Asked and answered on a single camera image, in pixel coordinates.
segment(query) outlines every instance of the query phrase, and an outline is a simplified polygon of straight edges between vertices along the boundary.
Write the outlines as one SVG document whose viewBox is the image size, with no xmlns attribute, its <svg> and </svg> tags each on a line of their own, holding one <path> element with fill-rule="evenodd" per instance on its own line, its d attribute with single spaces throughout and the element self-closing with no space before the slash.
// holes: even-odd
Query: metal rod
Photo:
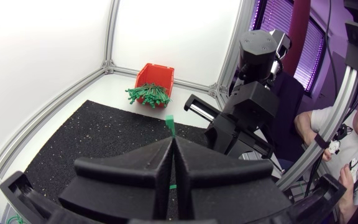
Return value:
<svg viewBox="0 0 358 224">
<path fill-rule="evenodd" d="M 342 124 L 344 116 L 356 93 L 357 82 L 357 71 L 347 66 L 344 81 L 342 82 L 338 97 L 336 98 L 333 109 L 329 115 L 330 119 L 319 132 L 319 135 L 323 137 L 325 141 L 330 141 L 336 130 Z M 291 169 L 277 181 L 277 187 L 280 190 L 288 189 L 292 183 L 297 181 L 302 174 L 313 165 L 322 153 L 323 149 L 317 145 L 316 141 L 313 141 Z"/>
<path fill-rule="evenodd" d="M 104 45 L 104 61 L 111 61 L 114 65 L 112 59 L 112 42 L 114 40 L 114 30 L 117 21 L 117 14 L 118 14 L 118 6 L 119 0 L 112 0 L 110 5 L 110 12 L 109 12 L 109 22 L 107 24 L 107 31 L 106 31 L 106 43 Z"/>
<path fill-rule="evenodd" d="M 218 78 L 218 90 L 220 86 L 229 89 L 231 80 L 234 77 L 239 59 L 239 40 L 243 32 L 249 29 L 252 19 L 252 11 L 254 10 L 255 1 L 241 0 L 239 10 L 237 12 L 236 21 L 234 23 L 229 48 L 223 62 L 221 73 Z"/>
<path fill-rule="evenodd" d="M 190 105 L 190 110 L 192 110 L 194 113 L 202 116 L 204 119 L 206 119 L 209 122 L 212 122 L 214 120 L 214 117 L 207 112 L 203 111 L 201 108 L 195 105 Z"/>
<path fill-rule="evenodd" d="M 104 69 L 99 68 L 95 72 L 82 78 L 73 86 L 54 98 L 44 106 L 37 114 L 31 117 L 12 138 L 4 145 L 0 152 L 0 177 L 2 177 L 16 156 L 21 152 L 29 139 L 56 113 L 66 105 L 76 94 L 84 90 L 90 84 L 104 75 Z"/>
<path fill-rule="evenodd" d="M 132 77 L 132 78 L 136 78 L 137 74 L 140 72 L 138 70 L 134 70 L 134 69 L 130 69 L 130 68 L 122 68 L 122 67 L 114 67 L 112 69 L 114 70 L 113 74 L 124 75 L 124 76 Z M 193 82 L 188 82 L 188 81 L 177 79 L 177 78 L 173 79 L 173 86 L 184 88 L 187 90 L 197 91 L 197 92 L 205 93 L 205 94 L 208 94 L 211 91 L 210 87 L 208 87 L 208 86 L 200 85 L 200 84 L 193 83 Z"/>
</svg>

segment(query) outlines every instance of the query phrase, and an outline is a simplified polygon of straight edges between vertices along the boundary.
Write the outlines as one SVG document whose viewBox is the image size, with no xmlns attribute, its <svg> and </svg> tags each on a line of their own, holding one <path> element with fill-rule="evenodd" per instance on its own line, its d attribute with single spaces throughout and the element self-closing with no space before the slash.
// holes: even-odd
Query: green cable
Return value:
<svg viewBox="0 0 358 224">
<path fill-rule="evenodd" d="M 171 100 L 166 91 L 166 88 L 154 83 L 145 83 L 140 87 L 125 90 L 125 92 L 129 93 L 128 100 L 131 100 L 130 104 L 133 104 L 136 99 L 142 98 L 142 104 L 149 103 L 152 108 L 155 108 L 156 104 L 163 104 L 164 107 L 167 107 L 168 102 Z"/>
<path fill-rule="evenodd" d="M 23 224 L 25 223 L 25 221 L 23 221 L 23 218 L 19 215 L 19 214 L 16 214 L 15 216 L 11 217 L 10 219 L 7 220 L 7 224 L 10 224 L 11 221 L 13 221 L 14 219 L 16 219 L 16 222 L 18 224 Z"/>
<path fill-rule="evenodd" d="M 301 186 L 301 190 L 302 190 L 302 193 L 303 193 L 303 197 L 305 197 L 305 192 L 303 191 L 303 187 L 302 187 L 301 182 L 299 182 L 299 186 Z"/>
<path fill-rule="evenodd" d="M 10 219 L 8 219 L 8 220 L 6 221 L 6 224 L 10 224 L 11 221 L 12 221 L 14 218 L 17 218 L 17 216 L 13 216 L 13 217 L 11 217 Z"/>
</svg>

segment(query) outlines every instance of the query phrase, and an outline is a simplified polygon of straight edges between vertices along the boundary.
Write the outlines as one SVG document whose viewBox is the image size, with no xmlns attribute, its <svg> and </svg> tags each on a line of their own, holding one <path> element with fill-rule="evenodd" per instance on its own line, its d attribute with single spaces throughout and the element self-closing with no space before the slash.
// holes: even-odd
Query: speckled floor mat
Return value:
<svg viewBox="0 0 358 224">
<path fill-rule="evenodd" d="M 175 129 L 178 136 L 206 146 L 204 129 L 182 124 Z M 41 148 L 25 174 L 36 191 L 59 203 L 59 194 L 75 176 L 76 158 L 116 156 L 169 136 L 163 120 L 86 101 Z M 177 219 L 176 198 L 176 189 L 170 190 L 167 218 Z"/>
</svg>

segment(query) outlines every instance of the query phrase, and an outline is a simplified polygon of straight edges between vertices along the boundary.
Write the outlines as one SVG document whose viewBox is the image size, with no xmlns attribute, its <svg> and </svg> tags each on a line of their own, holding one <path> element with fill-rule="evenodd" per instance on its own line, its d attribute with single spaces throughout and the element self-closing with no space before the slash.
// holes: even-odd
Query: red bin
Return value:
<svg viewBox="0 0 358 224">
<path fill-rule="evenodd" d="M 171 97 L 172 86 L 173 86 L 173 68 L 155 65 L 152 63 L 147 63 L 145 67 L 137 74 L 136 78 L 136 87 L 140 87 L 145 83 L 154 83 L 155 85 L 162 86 L 166 89 L 166 94 L 168 97 Z M 137 99 L 139 103 L 143 103 L 142 98 Z M 164 107 L 163 103 L 160 103 L 156 106 Z"/>
</svg>

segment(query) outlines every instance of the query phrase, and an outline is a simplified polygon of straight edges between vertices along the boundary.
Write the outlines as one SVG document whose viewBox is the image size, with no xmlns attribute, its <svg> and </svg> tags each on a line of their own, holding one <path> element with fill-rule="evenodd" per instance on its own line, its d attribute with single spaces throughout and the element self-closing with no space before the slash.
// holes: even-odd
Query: man's hand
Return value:
<svg viewBox="0 0 358 224">
<path fill-rule="evenodd" d="M 347 223 L 352 218 L 352 215 L 357 208 L 353 203 L 354 183 L 348 164 L 341 169 L 339 182 L 346 188 L 345 194 L 338 201 L 338 207 L 341 212 L 340 221 L 341 223 Z"/>
<path fill-rule="evenodd" d="M 329 152 L 328 149 L 324 149 L 324 152 L 323 152 L 323 160 L 328 162 L 331 160 L 331 153 Z"/>
</svg>

